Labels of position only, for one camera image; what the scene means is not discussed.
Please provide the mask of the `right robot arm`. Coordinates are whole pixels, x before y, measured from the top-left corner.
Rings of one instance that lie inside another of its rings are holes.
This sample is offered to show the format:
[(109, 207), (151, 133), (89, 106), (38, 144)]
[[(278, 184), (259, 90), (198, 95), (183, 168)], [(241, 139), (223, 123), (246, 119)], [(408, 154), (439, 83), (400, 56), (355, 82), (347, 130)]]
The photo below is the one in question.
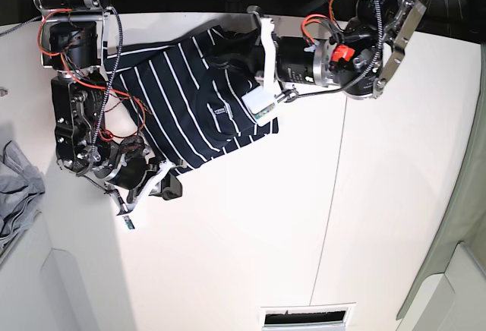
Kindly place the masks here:
[[(151, 149), (141, 133), (148, 108), (113, 88), (112, 73), (100, 71), (107, 58), (106, 24), (117, 15), (111, 0), (33, 1), (42, 16), (37, 34), (41, 62), (57, 73), (51, 92), (59, 164), (114, 198), (118, 188), (125, 189), (130, 204), (144, 195), (179, 198), (182, 185), (171, 174), (174, 163), (149, 158)], [(133, 134), (116, 137), (106, 128), (110, 96), (134, 104), (139, 122)]]

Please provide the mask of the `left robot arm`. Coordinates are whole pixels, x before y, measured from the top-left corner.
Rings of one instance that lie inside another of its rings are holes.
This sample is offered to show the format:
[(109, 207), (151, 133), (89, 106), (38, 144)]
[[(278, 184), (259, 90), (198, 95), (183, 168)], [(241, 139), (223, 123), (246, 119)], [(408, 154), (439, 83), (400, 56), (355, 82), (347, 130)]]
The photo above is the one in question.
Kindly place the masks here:
[(263, 91), (253, 89), (248, 96), (258, 102), (303, 98), (290, 84), (315, 86), (318, 96), (377, 98), (405, 57), (427, 10), (424, 0), (357, 0), (355, 16), (344, 27), (338, 25), (334, 2), (308, 3), (300, 37), (276, 35), (273, 19), (251, 6), (255, 29), (223, 37), (205, 58), (213, 68), (254, 76)]

